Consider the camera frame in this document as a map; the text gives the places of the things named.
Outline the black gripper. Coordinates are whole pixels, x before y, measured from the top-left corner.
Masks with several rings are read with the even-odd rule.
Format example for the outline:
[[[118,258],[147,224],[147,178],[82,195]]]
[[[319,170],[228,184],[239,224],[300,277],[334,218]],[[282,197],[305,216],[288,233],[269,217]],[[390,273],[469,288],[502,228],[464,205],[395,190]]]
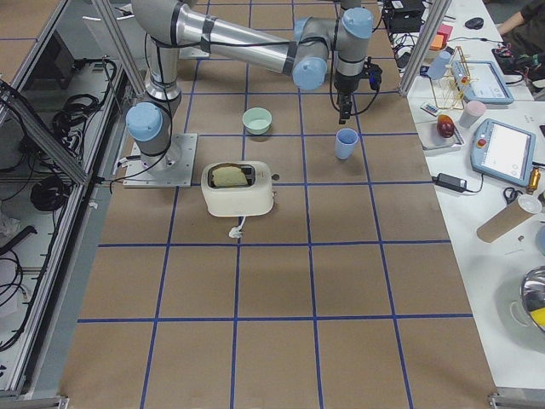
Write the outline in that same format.
[[[359,88],[359,81],[367,79],[376,93],[382,86],[382,69],[375,63],[338,63],[334,86],[339,107],[338,124],[345,124],[352,116],[352,94]]]

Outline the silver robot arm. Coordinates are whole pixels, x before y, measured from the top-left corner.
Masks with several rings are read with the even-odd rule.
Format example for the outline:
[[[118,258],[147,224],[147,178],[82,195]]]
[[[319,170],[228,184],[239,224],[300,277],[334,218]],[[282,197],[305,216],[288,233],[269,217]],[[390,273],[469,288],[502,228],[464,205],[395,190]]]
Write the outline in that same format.
[[[368,44],[373,15],[363,7],[344,9],[333,19],[307,17],[294,25],[291,40],[238,26],[193,10],[191,1],[133,1],[133,15],[148,35],[151,59],[146,94],[163,104],[181,97],[177,85],[178,54],[196,48],[290,76],[300,90],[315,90],[330,80],[331,104],[340,124],[355,115],[352,95],[366,79],[379,91],[382,70],[372,63]]]

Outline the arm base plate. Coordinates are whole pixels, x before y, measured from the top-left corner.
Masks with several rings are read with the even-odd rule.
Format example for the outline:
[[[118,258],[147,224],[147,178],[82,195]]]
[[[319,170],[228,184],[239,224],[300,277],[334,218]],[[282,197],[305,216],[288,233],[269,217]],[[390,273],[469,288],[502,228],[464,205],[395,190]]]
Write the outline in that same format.
[[[179,60],[198,60],[209,59],[210,53],[202,51],[197,46],[190,46],[189,44],[179,48],[178,59]]]
[[[198,134],[174,134],[171,148],[159,164],[147,170],[144,164],[152,164],[148,157],[141,160],[140,149],[134,141],[131,154],[138,156],[127,165],[127,178],[123,179],[126,187],[159,188],[190,187],[194,159],[197,151]]]

